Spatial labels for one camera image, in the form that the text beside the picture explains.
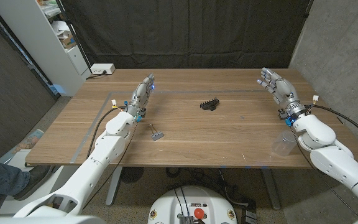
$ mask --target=table leg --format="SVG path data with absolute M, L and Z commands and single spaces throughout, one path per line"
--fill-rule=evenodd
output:
M 281 209 L 280 201 L 278 199 L 278 193 L 276 189 L 276 185 L 273 179 L 272 170 L 270 169 L 262 169 L 262 175 L 264 177 L 265 185 L 267 188 L 268 196 L 272 203 L 272 207 L 274 210 Z
M 117 166 L 116 170 L 112 174 L 109 193 L 106 198 L 106 205 L 111 206 L 114 203 L 114 199 L 119 186 L 119 178 L 121 176 L 122 166 Z

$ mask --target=person's leg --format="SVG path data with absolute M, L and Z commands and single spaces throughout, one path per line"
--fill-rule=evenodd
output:
M 0 163 L 0 194 L 15 195 L 29 183 L 30 175 L 19 168 Z

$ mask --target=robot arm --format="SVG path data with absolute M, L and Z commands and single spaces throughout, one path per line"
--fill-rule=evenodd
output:
M 352 152 L 336 139 L 335 132 L 315 115 L 307 114 L 291 83 L 268 68 L 257 83 L 274 95 L 281 106 L 280 117 L 298 133 L 300 146 L 310 152 L 311 162 L 320 171 L 344 184 L 358 197 L 358 162 Z
M 126 139 L 130 136 L 128 127 L 139 120 L 140 116 L 144 116 L 142 112 L 145 111 L 153 89 L 154 76 L 151 73 L 136 88 L 125 111 L 106 124 L 106 130 L 95 142 L 95 149 L 67 183 L 55 192 L 27 204 L 14 217 L 63 217 L 80 214 L 105 168 L 124 152 Z M 56 201 L 60 203 L 58 209 L 47 206 Z

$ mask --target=red emergency stop button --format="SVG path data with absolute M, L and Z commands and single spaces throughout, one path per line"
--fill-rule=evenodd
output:
M 202 210 L 200 208 L 196 208 L 196 210 L 194 210 L 194 216 L 197 219 L 203 219 L 204 218 L 204 210 Z

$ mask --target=white cable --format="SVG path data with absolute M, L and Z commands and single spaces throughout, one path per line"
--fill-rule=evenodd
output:
M 221 170 L 218 169 L 218 171 L 219 171 L 219 173 L 221 174 L 222 180 L 224 181 L 223 174 L 222 174 Z M 249 205 L 248 203 L 239 203 L 239 202 L 233 201 L 233 200 L 229 197 L 229 195 L 227 194 L 227 188 L 226 188 L 226 187 L 224 187 L 224 193 L 226 194 L 227 199 L 228 199 L 231 203 L 233 203 L 233 204 L 243 205 L 243 206 L 246 206 L 246 207 Z

